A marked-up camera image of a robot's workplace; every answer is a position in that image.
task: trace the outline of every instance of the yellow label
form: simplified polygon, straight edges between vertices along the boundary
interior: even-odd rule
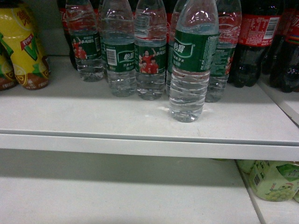
[[[40,89],[49,71],[33,27],[24,8],[0,9],[0,42],[12,60],[16,78],[27,89]]]

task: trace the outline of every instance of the green bottle label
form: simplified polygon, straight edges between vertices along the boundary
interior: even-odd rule
[[[107,70],[125,72],[134,69],[134,43],[112,45],[104,43]]]
[[[100,36],[93,35],[71,35],[71,43],[75,57],[78,59],[96,59],[101,56]]]
[[[171,45],[169,45],[169,49],[168,49],[168,67],[167,70],[169,73],[172,73],[172,55],[173,55],[173,47]]]
[[[219,34],[196,35],[176,30],[172,56],[173,65],[190,72],[210,70],[218,38]]]
[[[135,69],[145,74],[161,74],[166,67],[166,45],[141,47],[135,45]]]
[[[213,77],[223,77],[229,75],[230,67],[233,61],[235,48],[216,49],[214,55],[211,75]]]

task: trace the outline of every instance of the lemon image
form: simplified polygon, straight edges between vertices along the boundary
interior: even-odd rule
[[[11,67],[11,65],[5,61],[2,65],[1,65],[1,71],[3,74],[7,74],[10,73],[13,70],[13,68]]]

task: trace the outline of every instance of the store shelf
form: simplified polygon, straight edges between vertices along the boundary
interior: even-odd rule
[[[295,200],[286,202],[268,202],[262,200],[258,198],[249,187],[248,175],[245,173],[241,174],[261,224],[298,223],[298,202]]]
[[[0,148],[299,161],[299,128],[255,85],[228,85],[200,119],[180,123],[169,101],[117,98],[83,82],[68,57],[51,57],[50,84],[0,93]]]
[[[269,76],[262,75],[258,84],[287,116],[299,126],[299,93],[284,93],[269,86]]]
[[[258,224],[234,161],[0,150],[1,224]]]

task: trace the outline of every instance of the water bottle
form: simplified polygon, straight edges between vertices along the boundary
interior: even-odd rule
[[[169,96],[170,83],[171,83],[171,72],[172,72],[172,53],[174,44],[174,35],[176,33],[176,27],[178,17],[181,14],[183,7],[187,0],[178,0],[172,13],[170,30],[169,30],[169,43],[168,43],[168,65],[166,70],[166,94]]]
[[[155,100],[165,88],[166,11],[162,0],[139,0],[134,20],[137,93]]]
[[[280,87],[283,92],[299,88],[299,7],[289,28],[277,60],[270,72],[270,86]]]
[[[89,0],[66,0],[67,26],[80,77],[85,82],[103,78],[100,36]]]
[[[297,0],[285,0],[285,10],[281,16],[277,31],[273,38],[272,44],[262,61],[262,73],[264,75],[270,74],[270,71],[277,60],[277,54],[281,50],[285,36],[290,28],[291,22],[295,16]]]
[[[242,24],[228,81],[235,87],[254,86],[284,10],[284,0],[241,1]]]
[[[179,16],[172,56],[170,112],[193,122],[202,113],[219,37],[214,0],[189,0]]]
[[[242,22],[240,0],[218,0],[217,9],[220,36],[206,92],[209,103],[223,96]]]
[[[108,83],[112,94],[127,97],[136,91],[134,18],[128,0],[105,0],[102,37]]]

